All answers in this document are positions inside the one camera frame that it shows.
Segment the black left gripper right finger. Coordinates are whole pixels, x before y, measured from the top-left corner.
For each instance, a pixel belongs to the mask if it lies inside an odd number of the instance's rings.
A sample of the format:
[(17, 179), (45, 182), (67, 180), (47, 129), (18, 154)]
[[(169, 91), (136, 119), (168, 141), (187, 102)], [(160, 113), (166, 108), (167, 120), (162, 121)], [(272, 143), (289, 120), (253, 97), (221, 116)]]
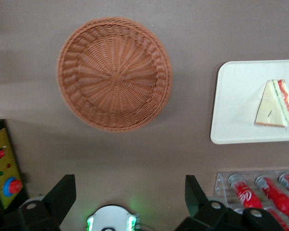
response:
[(176, 231), (282, 231), (266, 210), (246, 208), (242, 214), (216, 200), (209, 200), (194, 175), (185, 177), (185, 203), (190, 216)]

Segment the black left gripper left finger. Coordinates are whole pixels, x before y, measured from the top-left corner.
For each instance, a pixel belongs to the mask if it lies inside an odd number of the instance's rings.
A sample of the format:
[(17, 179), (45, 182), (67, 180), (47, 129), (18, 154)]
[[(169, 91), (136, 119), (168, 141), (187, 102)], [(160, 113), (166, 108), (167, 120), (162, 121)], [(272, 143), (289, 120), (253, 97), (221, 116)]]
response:
[(30, 198), (8, 214), (0, 209), (0, 231), (59, 231), (75, 200), (75, 175), (64, 175), (42, 199)]

